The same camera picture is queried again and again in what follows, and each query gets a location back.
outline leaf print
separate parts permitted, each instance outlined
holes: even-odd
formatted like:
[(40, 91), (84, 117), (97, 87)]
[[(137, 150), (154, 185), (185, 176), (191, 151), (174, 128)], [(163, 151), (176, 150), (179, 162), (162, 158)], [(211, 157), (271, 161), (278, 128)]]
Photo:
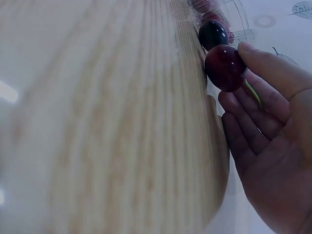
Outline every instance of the leaf print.
[(292, 15), (299, 16), (304, 19), (312, 20), (312, 2), (301, 1), (295, 4), (292, 8)]
[(278, 55), (278, 56), (280, 56), (281, 58), (283, 58), (283, 59), (285, 59), (285, 60), (287, 60), (287, 61), (289, 61), (289, 62), (291, 62), (291, 63), (297, 65), (298, 67), (300, 67), (299, 64), (295, 62), (295, 60), (293, 60), (292, 58), (290, 58), (290, 57), (288, 57), (288, 56), (286, 56), (286, 55), (279, 54), (279, 53), (277, 52), (277, 50), (276, 50), (274, 47), (272, 47), (272, 48), (275, 50), (276, 55)]

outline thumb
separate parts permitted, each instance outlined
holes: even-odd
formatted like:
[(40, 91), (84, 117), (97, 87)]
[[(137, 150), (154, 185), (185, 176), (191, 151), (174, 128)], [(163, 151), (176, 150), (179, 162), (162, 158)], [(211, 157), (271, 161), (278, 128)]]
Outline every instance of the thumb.
[(241, 42), (238, 53), (247, 67), (279, 91), (288, 101), (296, 94), (312, 88), (312, 75), (285, 59), (256, 50)]

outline wooden board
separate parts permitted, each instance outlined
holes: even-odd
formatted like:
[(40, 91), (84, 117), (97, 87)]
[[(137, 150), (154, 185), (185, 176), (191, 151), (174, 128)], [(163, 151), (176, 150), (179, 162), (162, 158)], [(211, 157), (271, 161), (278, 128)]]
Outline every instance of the wooden board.
[(1, 0), (0, 233), (203, 233), (229, 163), (201, 54), (186, 1)]

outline finger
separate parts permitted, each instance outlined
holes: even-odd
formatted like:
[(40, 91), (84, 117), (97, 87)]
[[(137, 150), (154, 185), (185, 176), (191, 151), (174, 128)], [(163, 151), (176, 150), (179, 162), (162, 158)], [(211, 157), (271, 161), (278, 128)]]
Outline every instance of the finger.
[(247, 67), (279, 91), (288, 101), (296, 94), (312, 88), (312, 75), (279, 56), (254, 49), (241, 42), (239, 55)]
[(234, 94), (221, 92), (219, 94), (219, 102), (226, 112), (231, 112), (235, 115), (240, 129), (252, 151), (256, 155), (261, 153), (270, 141), (259, 132), (257, 126), (244, 111)]
[(249, 147), (235, 116), (230, 112), (226, 112), (222, 116), (222, 121), (237, 172), (242, 178), (246, 170), (254, 162), (256, 155)]
[(260, 110), (258, 102), (243, 88), (236, 90), (234, 95), (252, 121), (268, 139), (272, 140), (278, 135), (284, 125), (277, 118), (267, 111)]
[(289, 102), (265, 80), (251, 71), (246, 73), (245, 78), (260, 96), (264, 108), (286, 125), (290, 118)]

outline dark red cherry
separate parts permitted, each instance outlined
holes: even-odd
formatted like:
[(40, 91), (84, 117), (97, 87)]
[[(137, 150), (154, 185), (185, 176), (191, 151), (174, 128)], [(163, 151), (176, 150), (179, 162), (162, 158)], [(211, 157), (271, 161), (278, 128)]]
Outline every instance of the dark red cherry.
[(218, 21), (219, 23), (222, 23), (224, 25), (224, 27), (226, 28), (226, 31), (228, 33), (228, 37), (229, 37), (229, 44), (233, 44), (234, 42), (234, 33), (232, 33), (229, 29), (229, 27), (227, 25), (224, 24), (223, 21), (216, 19), (216, 21)]
[(210, 11), (210, 0), (192, 0), (192, 7), (199, 13)]
[(247, 67), (233, 47), (218, 45), (210, 50), (205, 60), (205, 71), (211, 82), (222, 91), (234, 92), (243, 86), (262, 106), (258, 95), (245, 80)]
[(202, 24), (198, 32), (200, 44), (207, 50), (217, 45), (228, 45), (229, 37), (226, 27), (216, 20)]

